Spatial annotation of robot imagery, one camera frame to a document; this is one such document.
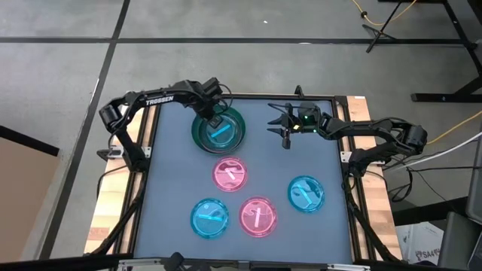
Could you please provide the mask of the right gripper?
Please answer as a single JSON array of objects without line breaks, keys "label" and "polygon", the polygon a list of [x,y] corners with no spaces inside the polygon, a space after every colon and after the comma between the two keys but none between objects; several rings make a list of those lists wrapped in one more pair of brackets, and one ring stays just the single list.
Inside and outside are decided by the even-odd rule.
[{"label": "right gripper", "polygon": [[283,138],[288,138],[290,132],[314,132],[319,129],[321,109],[313,102],[302,102],[299,105],[286,103],[287,114],[282,114],[275,120],[269,121],[268,125],[288,125],[286,128],[267,128],[267,131],[274,132]]}]

